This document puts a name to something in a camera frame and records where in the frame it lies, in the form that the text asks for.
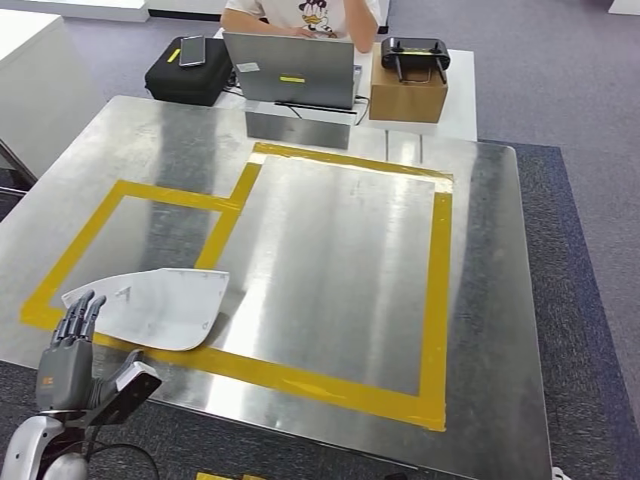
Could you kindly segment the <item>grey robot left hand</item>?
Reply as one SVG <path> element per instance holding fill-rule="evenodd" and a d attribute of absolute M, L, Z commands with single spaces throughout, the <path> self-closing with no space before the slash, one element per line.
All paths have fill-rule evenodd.
<path fill-rule="evenodd" d="M 38 368 L 36 404 L 42 411 L 89 411 L 112 399 L 116 381 L 135 361 L 140 349 L 131 351 L 118 370 L 107 378 L 93 375 L 93 338 L 105 296 L 93 290 L 84 293 L 69 307 L 54 328 Z"/>

